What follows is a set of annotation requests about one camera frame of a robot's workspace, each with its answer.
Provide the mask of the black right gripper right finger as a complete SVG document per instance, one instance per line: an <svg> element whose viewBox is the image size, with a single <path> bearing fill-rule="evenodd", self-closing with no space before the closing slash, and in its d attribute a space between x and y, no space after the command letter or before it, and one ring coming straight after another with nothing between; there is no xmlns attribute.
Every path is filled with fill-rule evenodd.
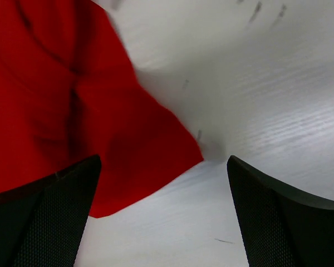
<svg viewBox="0 0 334 267"><path fill-rule="evenodd" d="M227 162L249 266L334 266L334 201Z"/></svg>

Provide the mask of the bright red t shirt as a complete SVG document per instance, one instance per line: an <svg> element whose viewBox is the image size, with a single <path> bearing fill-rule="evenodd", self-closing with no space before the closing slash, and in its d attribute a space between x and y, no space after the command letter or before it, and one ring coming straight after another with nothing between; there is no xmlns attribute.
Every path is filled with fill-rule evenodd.
<svg viewBox="0 0 334 267"><path fill-rule="evenodd" d="M0 1L0 192L91 155L90 210L112 215L202 162L194 137L139 84L93 1Z"/></svg>

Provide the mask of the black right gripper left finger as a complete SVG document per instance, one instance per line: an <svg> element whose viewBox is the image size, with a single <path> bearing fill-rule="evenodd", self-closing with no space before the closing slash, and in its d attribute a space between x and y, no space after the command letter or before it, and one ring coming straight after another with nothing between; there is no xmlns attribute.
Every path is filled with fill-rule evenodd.
<svg viewBox="0 0 334 267"><path fill-rule="evenodd" d="M0 266L74 266L100 171L93 155L0 193Z"/></svg>

